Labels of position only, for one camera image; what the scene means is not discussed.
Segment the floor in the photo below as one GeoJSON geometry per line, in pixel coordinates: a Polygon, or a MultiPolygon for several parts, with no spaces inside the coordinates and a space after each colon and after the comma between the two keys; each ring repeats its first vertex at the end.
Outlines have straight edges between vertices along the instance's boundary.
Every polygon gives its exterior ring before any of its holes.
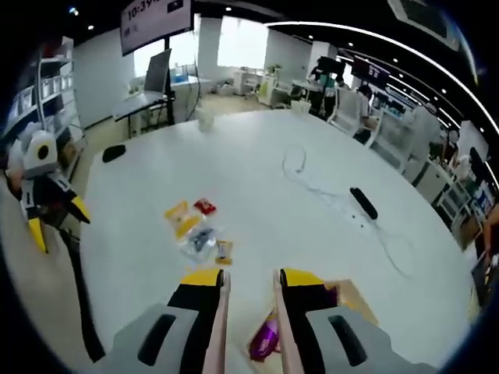
{"type": "MultiPolygon", "coordinates": [[[[214,115],[229,115],[244,111],[269,109],[269,107],[258,103],[255,97],[245,99],[235,95],[208,94],[201,99],[200,105],[214,115]]],[[[80,156],[71,180],[73,188],[82,197],[85,196],[90,166],[95,154],[126,140],[127,122],[125,119],[119,122],[114,122],[112,118],[106,119],[85,130],[85,137],[87,138],[87,146],[80,156]]],[[[77,237],[80,236],[80,223],[73,216],[68,216],[65,219],[62,228],[70,230],[77,237]]]]}

